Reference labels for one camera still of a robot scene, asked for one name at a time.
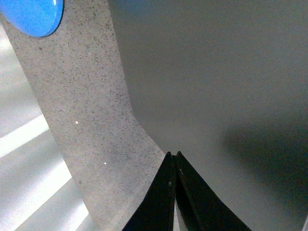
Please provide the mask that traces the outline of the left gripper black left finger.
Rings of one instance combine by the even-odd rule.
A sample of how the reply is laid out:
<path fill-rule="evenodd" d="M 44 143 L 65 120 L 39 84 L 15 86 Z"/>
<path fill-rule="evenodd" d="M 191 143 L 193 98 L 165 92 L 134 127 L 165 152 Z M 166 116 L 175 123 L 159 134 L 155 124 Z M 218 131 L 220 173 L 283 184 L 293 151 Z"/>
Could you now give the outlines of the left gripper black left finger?
<path fill-rule="evenodd" d="M 143 201 L 124 231 L 172 231 L 176 194 L 176 167 L 167 152 Z"/>

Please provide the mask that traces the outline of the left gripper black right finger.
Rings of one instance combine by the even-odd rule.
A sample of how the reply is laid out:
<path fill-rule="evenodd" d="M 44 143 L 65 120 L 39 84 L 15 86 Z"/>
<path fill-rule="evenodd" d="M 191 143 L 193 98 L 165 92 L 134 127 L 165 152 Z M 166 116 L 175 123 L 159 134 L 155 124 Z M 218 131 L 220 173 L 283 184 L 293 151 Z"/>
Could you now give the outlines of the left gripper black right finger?
<path fill-rule="evenodd" d="M 177 168 L 176 199 L 188 230 L 250 230 L 219 199 L 180 151 L 175 156 L 175 166 Z"/>

